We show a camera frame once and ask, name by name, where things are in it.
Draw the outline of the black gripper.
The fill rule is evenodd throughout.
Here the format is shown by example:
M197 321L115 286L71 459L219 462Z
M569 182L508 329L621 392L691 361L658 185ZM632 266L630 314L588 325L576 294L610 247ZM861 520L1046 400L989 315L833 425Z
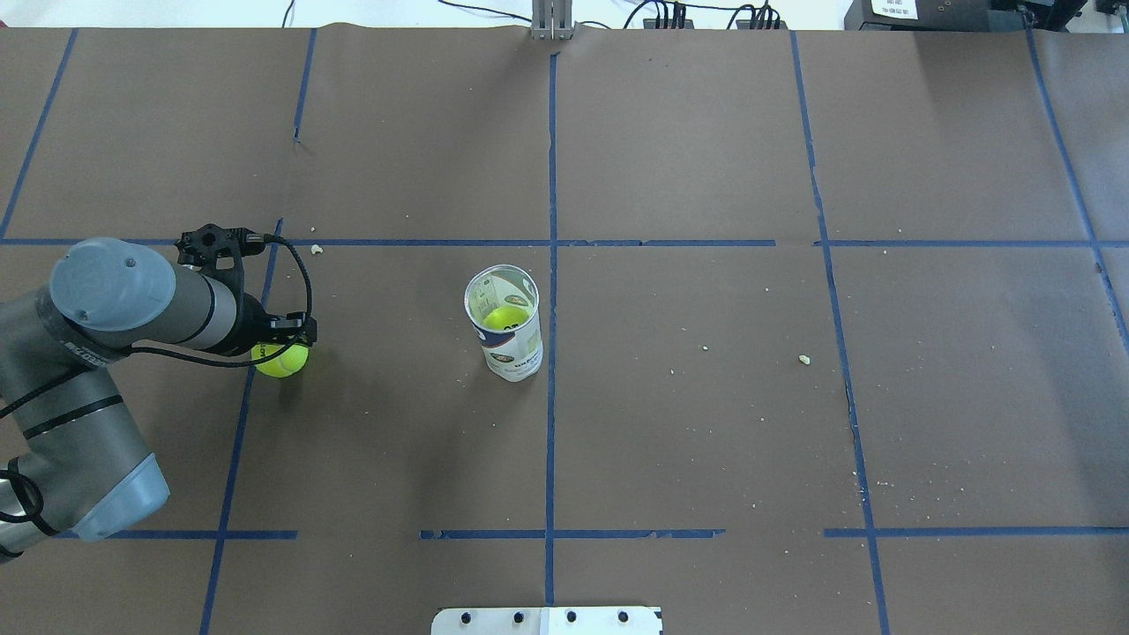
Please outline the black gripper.
M242 292L231 330L231 357L250 353L259 343L300 345L318 342L318 321L308 313L272 315L257 297Z

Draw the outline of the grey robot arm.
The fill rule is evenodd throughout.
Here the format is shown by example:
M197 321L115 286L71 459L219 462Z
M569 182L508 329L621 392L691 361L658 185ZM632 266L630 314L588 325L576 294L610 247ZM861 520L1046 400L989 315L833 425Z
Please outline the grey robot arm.
M110 365L145 354L238 369L263 345L282 356L316 342L313 293L277 315L243 285L243 259L287 240L205 224L175 245L170 261L124 240L84 240L49 282L5 302L3 415L28 446L3 463L5 563L62 532L110 538L169 498Z

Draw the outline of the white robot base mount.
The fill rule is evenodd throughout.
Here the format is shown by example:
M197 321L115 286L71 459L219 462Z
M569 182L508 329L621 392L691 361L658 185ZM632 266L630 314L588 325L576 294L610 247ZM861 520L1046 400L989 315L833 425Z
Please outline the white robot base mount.
M431 634L662 634L660 608L646 606L448 608Z

